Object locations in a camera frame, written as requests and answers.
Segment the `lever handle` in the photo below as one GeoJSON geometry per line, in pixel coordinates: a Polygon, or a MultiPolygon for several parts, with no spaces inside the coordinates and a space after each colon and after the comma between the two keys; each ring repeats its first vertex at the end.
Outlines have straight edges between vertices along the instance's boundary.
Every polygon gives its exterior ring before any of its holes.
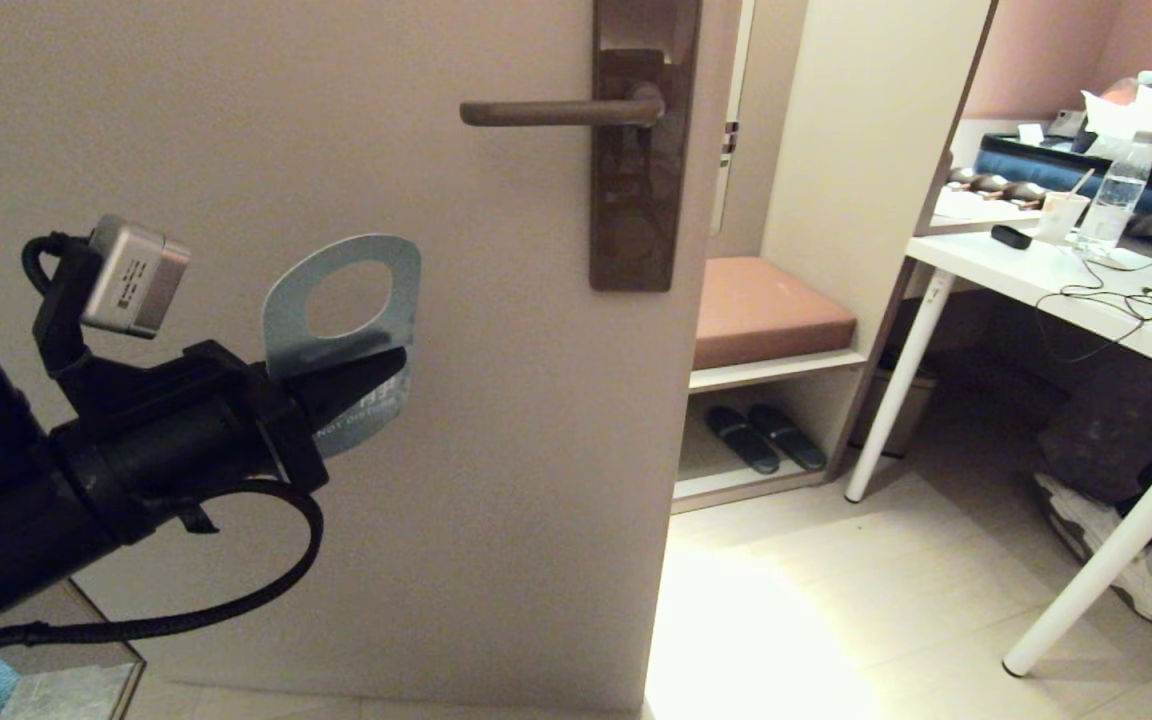
{"type": "Polygon", "coordinates": [[[628,100],[461,103],[461,120],[473,127],[652,127],[665,111],[660,88],[644,82],[634,88],[628,100]]]}

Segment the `cup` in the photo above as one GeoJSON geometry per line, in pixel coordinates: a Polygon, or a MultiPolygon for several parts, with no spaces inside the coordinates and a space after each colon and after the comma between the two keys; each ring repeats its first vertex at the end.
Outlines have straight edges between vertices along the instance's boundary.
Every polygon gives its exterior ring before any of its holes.
{"type": "Polygon", "coordinates": [[[1051,245],[1069,245],[1069,232],[1091,202],[1091,197],[1075,192],[1047,192],[1034,240],[1051,245]]]}

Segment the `pink cushion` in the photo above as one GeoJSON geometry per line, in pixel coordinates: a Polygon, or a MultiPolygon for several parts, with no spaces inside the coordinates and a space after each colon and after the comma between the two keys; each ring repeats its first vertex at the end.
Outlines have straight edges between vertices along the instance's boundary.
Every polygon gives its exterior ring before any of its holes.
{"type": "Polygon", "coordinates": [[[715,258],[705,263],[691,366],[841,350],[855,327],[855,314],[763,258],[715,258]]]}

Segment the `water bottle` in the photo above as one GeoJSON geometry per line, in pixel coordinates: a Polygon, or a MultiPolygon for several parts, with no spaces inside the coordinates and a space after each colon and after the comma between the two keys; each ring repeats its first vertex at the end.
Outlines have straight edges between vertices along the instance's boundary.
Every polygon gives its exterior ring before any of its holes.
{"type": "Polygon", "coordinates": [[[1137,131],[1132,137],[1132,149],[1111,165],[1087,210],[1087,218],[1078,230],[1074,252],[1083,258],[1105,258],[1123,236],[1128,220],[1132,219],[1135,204],[1144,192],[1149,181],[1149,146],[1152,132],[1137,131]]]}

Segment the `slipper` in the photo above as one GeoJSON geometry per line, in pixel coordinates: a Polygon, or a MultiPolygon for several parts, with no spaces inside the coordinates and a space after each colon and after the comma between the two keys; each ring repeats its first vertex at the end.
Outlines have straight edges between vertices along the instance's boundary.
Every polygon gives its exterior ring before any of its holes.
{"type": "Polygon", "coordinates": [[[780,447],[781,452],[790,456],[790,460],[803,465],[806,470],[819,470],[824,468],[824,452],[814,446],[812,438],[809,438],[803,430],[797,427],[790,419],[786,418],[775,407],[753,406],[749,409],[750,424],[764,433],[772,445],[780,447]]]}
{"type": "Polygon", "coordinates": [[[730,407],[711,407],[708,414],[705,414],[705,424],[722,439],[723,445],[730,447],[758,473],[772,475],[781,469],[781,458],[776,456],[776,452],[730,407]]]}

